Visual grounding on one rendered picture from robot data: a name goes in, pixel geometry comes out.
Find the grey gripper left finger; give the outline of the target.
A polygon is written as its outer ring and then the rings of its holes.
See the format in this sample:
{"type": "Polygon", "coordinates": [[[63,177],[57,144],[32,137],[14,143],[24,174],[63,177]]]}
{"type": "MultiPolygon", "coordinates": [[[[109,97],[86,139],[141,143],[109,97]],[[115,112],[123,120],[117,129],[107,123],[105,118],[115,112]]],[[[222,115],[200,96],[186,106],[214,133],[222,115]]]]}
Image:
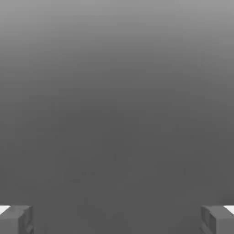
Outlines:
{"type": "Polygon", "coordinates": [[[0,234],[34,234],[33,206],[0,205],[0,234]]]}

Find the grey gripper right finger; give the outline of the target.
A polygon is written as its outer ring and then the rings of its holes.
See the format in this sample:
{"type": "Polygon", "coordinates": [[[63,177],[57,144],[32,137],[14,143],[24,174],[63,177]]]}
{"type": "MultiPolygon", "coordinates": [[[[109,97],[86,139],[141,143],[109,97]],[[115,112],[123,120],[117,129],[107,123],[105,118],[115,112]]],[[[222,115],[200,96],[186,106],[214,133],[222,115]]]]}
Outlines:
{"type": "Polygon", "coordinates": [[[202,234],[234,234],[234,205],[201,206],[202,234]]]}

